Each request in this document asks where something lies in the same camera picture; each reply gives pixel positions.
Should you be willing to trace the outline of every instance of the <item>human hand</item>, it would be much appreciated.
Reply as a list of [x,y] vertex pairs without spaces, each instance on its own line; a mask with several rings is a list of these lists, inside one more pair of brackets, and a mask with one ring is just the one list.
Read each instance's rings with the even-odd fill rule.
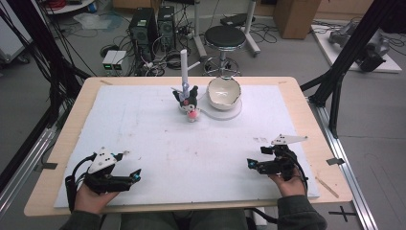
[[105,205],[118,194],[118,192],[115,192],[98,195],[82,183],[76,196],[75,210],[100,214]]
[[297,168],[293,170],[293,176],[288,181],[284,181],[283,177],[279,174],[270,174],[268,177],[277,184],[282,197],[305,195],[305,185]]

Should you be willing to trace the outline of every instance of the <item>black stool seat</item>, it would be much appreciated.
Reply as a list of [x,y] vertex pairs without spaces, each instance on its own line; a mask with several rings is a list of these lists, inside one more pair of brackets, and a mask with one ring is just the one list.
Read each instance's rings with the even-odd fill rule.
[[245,42],[245,34],[231,26],[211,27],[205,33],[206,41],[218,48],[238,47]]

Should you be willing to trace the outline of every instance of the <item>computer tower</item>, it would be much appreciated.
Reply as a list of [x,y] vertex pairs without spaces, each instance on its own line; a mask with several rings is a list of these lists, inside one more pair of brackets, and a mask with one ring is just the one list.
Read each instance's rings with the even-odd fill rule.
[[161,6],[159,8],[157,21],[162,51],[169,51],[172,47],[176,48],[174,14],[173,6]]
[[153,61],[158,48],[158,29],[153,8],[137,8],[128,29],[137,56],[142,56],[145,61]]

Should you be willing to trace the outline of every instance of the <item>person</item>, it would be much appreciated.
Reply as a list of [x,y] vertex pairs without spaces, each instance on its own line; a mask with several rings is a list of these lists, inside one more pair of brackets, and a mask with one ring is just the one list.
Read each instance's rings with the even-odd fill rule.
[[[326,220],[312,207],[298,170],[288,181],[277,174],[268,175],[278,186],[282,197],[278,199],[279,230],[323,230]],[[105,205],[118,193],[97,195],[85,184],[78,190],[75,210],[60,230],[100,229],[100,214]],[[129,229],[177,229],[176,215],[172,212],[122,214],[121,230]],[[247,230],[243,209],[194,211],[190,222],[191,230]]]

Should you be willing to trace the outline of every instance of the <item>white board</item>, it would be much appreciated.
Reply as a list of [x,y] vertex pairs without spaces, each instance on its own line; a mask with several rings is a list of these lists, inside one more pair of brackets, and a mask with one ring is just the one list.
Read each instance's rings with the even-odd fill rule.
[[[178,109],[170,86],[101,87],[65,176],[84,157],[106,147],[129,151],[113,175],[142,169],[141,181],[120,193],[109,205],[182,204],[245,201],[281,197],[266,176],[249,170],[247,158],[272,160],[260,153],[279,134],[296,135],[278,86],[241,86],[242,110],[229,121],[201,114],[189,123]],[[204,97],[206,86],[199,86]],[[319,196],[300,143],[289,145],[309,177],[308,196]],[[88,166],[79,168],[77,177]],[[55,207],[67,207],[62,184]]]
[[[328,27],[327,26],[319,26],[319,25],[312,25],[311,28],[314,31],[327,31]],[[328,42],[328,38],[330,35],[330,31],[327,33],[315,33],[314,36],[316,37],[316,40],[318,41],[320,48],[322,48],[323,53],[325,54],[325,57],[330,65],[334,63],[335,59],[338,58],[338,55],[340,55],[340,52],[343,50],[343,48],[340,47],[339,44],[331,44]],[[402,69],[395,63],[394,60],[392,60],[388,55],[383,56],[386,60],[386,62],[383,62],[380,64],[376,69],[373,70],[373,72],[380,72],[380,73],[400,73]],[[357,63],[353,63],[352,66],[350,67],[350,70],[354,71],[362,71],[361,68],[359,68]]]

